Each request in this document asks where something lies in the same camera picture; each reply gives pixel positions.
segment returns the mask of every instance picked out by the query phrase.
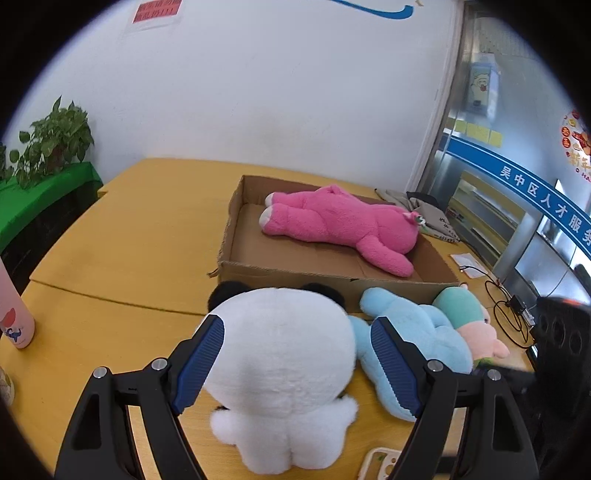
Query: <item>blue wall stripe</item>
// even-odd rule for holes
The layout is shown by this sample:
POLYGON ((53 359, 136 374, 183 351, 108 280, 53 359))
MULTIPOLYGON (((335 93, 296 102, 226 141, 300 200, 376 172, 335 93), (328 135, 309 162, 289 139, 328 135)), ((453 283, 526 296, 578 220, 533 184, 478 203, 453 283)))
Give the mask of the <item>blue wall stripe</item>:
POLYGON ((346 7, 351 7, 356 10, 360 10, 362 12, 366 12, 372 15, 377 15, 378 17, 382 18, 389 18, 391 20, 404 20, 405 18, 409 18, 412 16, 414 12, 414 7, 411 5, 404 5, 404 8, 399 12, 384 12, 381 10, 372 10, 367 7, 362 7, 361 5, 352 4, 351 2, 346 2, 345 0, 331 0, 332 2, 336 2, 341 5, 345 5, 346 7))
POLYGON ((536 174, 468 140, 451 137, 449 155, 486 173, 550 218, 591 258, 591 218, 536 174))

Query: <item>gray cloth bag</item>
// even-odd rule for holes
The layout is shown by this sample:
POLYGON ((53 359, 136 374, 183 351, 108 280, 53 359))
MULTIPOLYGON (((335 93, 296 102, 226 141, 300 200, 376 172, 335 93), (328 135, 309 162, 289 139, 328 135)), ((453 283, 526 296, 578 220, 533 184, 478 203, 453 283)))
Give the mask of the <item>gray cloth bag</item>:
POLYGON ((449 224, 445 213, 430 203, 415 198, 408 199, 405 194, 396 192, 395 190, 375 189, 375 193, 382 200, 406 208, 409 212, 417 212, 421 215, 425 219, 425 225, 421 227, 421 232, 425 235, 430 235, 453 244, 460 241, 460 237, 458 237, 456 231, 449 224))

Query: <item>cardboard box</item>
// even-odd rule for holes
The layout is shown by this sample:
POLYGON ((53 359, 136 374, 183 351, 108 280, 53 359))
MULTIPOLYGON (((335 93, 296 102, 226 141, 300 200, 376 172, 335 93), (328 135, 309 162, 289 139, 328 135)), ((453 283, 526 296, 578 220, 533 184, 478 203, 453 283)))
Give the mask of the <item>cardboard box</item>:
MULTIPOLYGON (((459 285, 455 273, 435 248, 419 235, 407 255, 412 277, 399 278, 366 262, 354 248, 307 243, 261 232, 258 219, 272 192, 301 192, 318 186, 267 177, 244 176, 232 196, 229 219, 217 259, 219 281, 239 280, 253 288, 299 288, 320 282, 341 292, 349 312, 370 287, 382 287, 416 303, 431 303, 444 288, 459 285)), ((383 200, 358 197, 367 203, 383 200)))

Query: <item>wooden tabletop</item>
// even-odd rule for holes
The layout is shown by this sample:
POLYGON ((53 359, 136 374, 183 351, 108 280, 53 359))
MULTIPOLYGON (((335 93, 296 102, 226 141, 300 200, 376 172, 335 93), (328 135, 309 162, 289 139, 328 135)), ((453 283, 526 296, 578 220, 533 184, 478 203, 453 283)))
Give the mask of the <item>wooden tabletop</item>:
MULTIPOLYGON (((0 365, 16 386, 12 413, 25 436, 53 469, 72 411, 92 371, 101 365, 113 372, 141 369, 168 356, 189 338, 202 317, 92 299, 31 283, 23 295, 36 319, 30 346, 19 351, 0 339, 0 365)), ((364 456, 378 446, 401 449, 411 424, 390 416, 375 390, 357 368, 347 392, 359 403, 357 421, 346 436, 344 454, 328 470, 306 472, 306 478, 356 478, 364 456)), ((211 480, 260 478, 242 464, 238 451, 219 443, 209 428, 209 416, 219 404, 202 390, 181 424, 205 473, 211 480)), ((148 480, 157 479, 141 415, 132 408, 136 443, 148 480)), ((275 477, 297 479, 294 468, 275 477)))
MULTIPOLYGON (((217 284, 207 273, 217 267, 228 203, 247 174, 335 182, 255 165, 144 160, 103 187, 100 200, 62 235, 31 279, 104 300, 206 314, 217 284)), ((371 188, 337 183, 376 197, 371 188)))
MULTIPOLYGON (((242 174, 331 182, 266 167, 146 160, 105 186, 100 201, 64 234, 33 274, 23 299, 36 319, 34 340, 19 351, 5 337, 0 339, 0 365, 16 385, 12 412, 50 469, 94 368, 140 369, 158 356, 169 355, 202 320, 207 296, 216 284, 206 273, 215 268, 228 199, 242 174), (188 197, 186 189, 194 195, 188 197)), ((340 184, 356 194, 373 193, 366 187, 340 184)), ((469 252, 467 246, 430 241, 458 276, 467 279, 449 257, 469 252)), ((484 280, 467 282, 492 313, 494 301, 484 291, 484 280)), ((499 363, 530 368, 523 350, 498 331, 511 351, 499 363)), ((304 473, 293 468, 273 478, 355 479, 372 448, 403 447, 411 424, 385 412, 359 367, 347 391, 359 403, 359 417, 348 430, 339 460, 323 471, 304 473)), ((205 473, 212 480, 260 478, 243 466, 234 447, 212 436, 209 415, 216 406, 202 391, 181 417, 205 473)), ((146 477, 158 479, 137 408, 131 416, 146 477)), ((457 448, 461 429, 458 412, 446 447, 451 452, 457 448)))

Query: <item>green tablecloth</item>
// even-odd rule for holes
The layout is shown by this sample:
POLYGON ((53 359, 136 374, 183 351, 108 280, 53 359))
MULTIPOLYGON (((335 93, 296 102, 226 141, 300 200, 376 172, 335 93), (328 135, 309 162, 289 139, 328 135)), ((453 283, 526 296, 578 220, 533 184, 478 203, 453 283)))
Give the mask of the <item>green tablecloth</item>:
POLYGON ((102 185, 92 164, 84 162, 69 165, 28 190, 15 179, 0 182, 0 252, 43 210, 88 181, 99 182, 98 188, 102 185))

